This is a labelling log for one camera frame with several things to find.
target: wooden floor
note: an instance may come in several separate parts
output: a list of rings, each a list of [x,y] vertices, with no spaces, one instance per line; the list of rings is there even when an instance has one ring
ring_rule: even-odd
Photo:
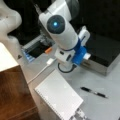
[[[0,72],[0,120],[40,120],[20,66]]]

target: table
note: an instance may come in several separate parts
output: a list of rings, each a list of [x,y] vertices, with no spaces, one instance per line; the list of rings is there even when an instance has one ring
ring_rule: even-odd
[[[46,65],[46,61],[54,58],[56,47],[49,54],[42,54],[31,64],[23,68],[26,80],[33,78]],[[29,84],[33,99],[39,109],[42,120],[56,120],[59,118],[47,107],[42,99],[34,91],[34,88],[40,84],[48,74],[57,69],[57,61],[46,69],[38,78]],[[91,120],[118,120],[120,117],[120,62],[107,76],[89,70],[83,66],[76,68],[69,74],[63,74],[63,77],[74,88],[74,90],[84,99],[81,109]],[[109,96],[105,99],[91,93],[82,91],[80,87],[85,86],[92,90],[104,93]]]

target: black cable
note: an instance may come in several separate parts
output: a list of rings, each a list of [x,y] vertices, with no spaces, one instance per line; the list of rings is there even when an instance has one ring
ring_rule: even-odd
[[[62,73],[70,73],[72,72],[77,66],[75,64],[72,65],[72,68],[69,71],[63,71],[60,68],[60,63],[58,63],[58,69],[62,72]]]

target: white table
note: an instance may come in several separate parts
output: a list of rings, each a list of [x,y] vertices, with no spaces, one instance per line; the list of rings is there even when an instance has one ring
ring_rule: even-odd
[[[23,72],[27,81],[44,68],[46,61],[50,57],[54,57],[54,52],[55,48],[53,47],[52,53],[49,55],[42,54],[34,62],[23,67]],[[29,84],[30,91],[37,104],[42,120],[58,119],[34,91],[34,88],[54,69],[57,69],[57,61]],[[120,62],[107,76],[103,76],[84,67],[78,67],[72,73],[62,75],[74,90],[84,99],[81,109],[91,120],[118,120],[120,117]],[[109,96],[109,99],[82,91],[80,89],[82,86],[104,93]]]
[[[16,66],[18,66],[18,63],[7,48],[0,42],[0,72]]]

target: black pen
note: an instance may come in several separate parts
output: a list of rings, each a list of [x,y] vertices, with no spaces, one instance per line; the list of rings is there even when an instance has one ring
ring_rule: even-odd
[[[90,92],[90,93],[93,93],[95,95],[98,95],[100,97],[103,97],[103,98],[108,98],[108,96],[102,94],[102,93],[99,93],[99,92],[95,92],[95,91],[92,91],[91,89],[89,88],[86,88],[86,87],[81,87],[82,90],[86,91],[86,92]]]

